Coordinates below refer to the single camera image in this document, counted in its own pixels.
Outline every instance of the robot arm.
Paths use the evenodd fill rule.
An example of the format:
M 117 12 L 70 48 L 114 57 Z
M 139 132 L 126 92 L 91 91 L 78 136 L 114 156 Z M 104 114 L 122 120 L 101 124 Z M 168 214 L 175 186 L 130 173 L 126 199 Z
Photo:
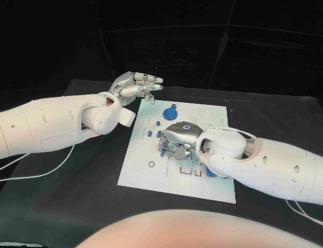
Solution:
M 185 126 L 198 133 L 189 139 L 185 133 L 176 134 L 176 127 Z M 218 176 L 233 177 L 279 198 L 323 205 L 322 156 L 286 143 L 256 137 L 248 139 L 228 127 L 210 126 L 199 132 L 188 122 L 168 127 L 159 150 L 168 148 L 171 133 L 178 148 L 191 145 L 201 162 Z M 176 159 L 174 151 L 166 154 Z
M 117 124 L 132 125 L 136 114 L 123 108 L 136 96 L 155 103 L 150 91 L 163 80 L 125 73 L 109 92 L 47 98 L 0 113 L 0 159 L 16 154 L 60 150 L 109 134 Z

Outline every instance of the black tabletop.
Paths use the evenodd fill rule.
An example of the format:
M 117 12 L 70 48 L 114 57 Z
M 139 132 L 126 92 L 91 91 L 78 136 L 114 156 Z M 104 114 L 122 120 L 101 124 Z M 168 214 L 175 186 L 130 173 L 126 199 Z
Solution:
M 110 83 L 73 80 L 65 95 L 96 94 Z M 312 97 L 165 87 L 156 99 L 227 106 L 228 124 L 259 137 L 286 142 L 323 156 L 323 110 Z M 137 113 L 140 99 L 127 108 Z M 323 245 L 323 226 L 293 212 L 286 201 L 235 181 L 237 204 L 117 185 L 133 128 L 76 146 L 64 166 L 48 176 L 14 180 L 0 193 L 0 242 L 76 246 L 116 221 L 162 209 L 195 209 L 256 220 Z M 48 172 L 71 148 L 29 155 L 12 177 Z M 303 204 L 323 220 L 323 206 Z

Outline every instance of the black backdrop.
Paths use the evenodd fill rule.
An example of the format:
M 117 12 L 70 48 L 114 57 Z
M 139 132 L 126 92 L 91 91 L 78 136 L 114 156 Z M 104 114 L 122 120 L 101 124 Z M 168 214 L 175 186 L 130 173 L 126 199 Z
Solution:
M 323 97 L 323 1 L 0 1 L 0 111 L 129 70 L 168 86 Z

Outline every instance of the white pegboard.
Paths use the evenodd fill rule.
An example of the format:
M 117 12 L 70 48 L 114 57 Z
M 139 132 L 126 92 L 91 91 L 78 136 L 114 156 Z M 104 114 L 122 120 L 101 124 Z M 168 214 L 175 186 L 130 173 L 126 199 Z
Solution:
M 168 121 L 163 111 L 172 104 L 176 104 L 178 118 Z M 237 203 L 234 179 L 208 177 L 207 166 L 195 155 L 186 161 L 161 157 L 158 131 L 181 121 L 198 124 L 202 129 L 210 125 L 228 126 L 227 107 L 159 100 L 152 105 L 142 101 L 119 185 Z

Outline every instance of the dark fabric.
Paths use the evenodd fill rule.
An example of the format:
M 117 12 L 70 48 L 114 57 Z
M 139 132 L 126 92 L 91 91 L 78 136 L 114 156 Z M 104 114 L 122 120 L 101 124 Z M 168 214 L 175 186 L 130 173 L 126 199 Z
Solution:
M 94 94 L 109 87 L 104 82 L 73 80 L 65 95 Z M 231 127 L 323 156 L 323 110 L 316 98 L 181 87 L 166 87 L 155 95 L 161 100 L 227 106 Z M 127 108 L 137 112 L 139 105 L 140 99 Z M 129 216 L 162 209 L 195 209 L 256 220 L 323 245 L 323 226 L 297 215 L 283 199 L 238 182 L 237 204 L 117 186 L 132 130 L 119 125 L 109 135 L 77 145 L 51 175 L 8 182 L 0 193 L 0 241 L 68 248 Z M 12 177 L 48 172 L 68 151 L 28 156 Z M 323 220 L 323 207 L 303 206 Z

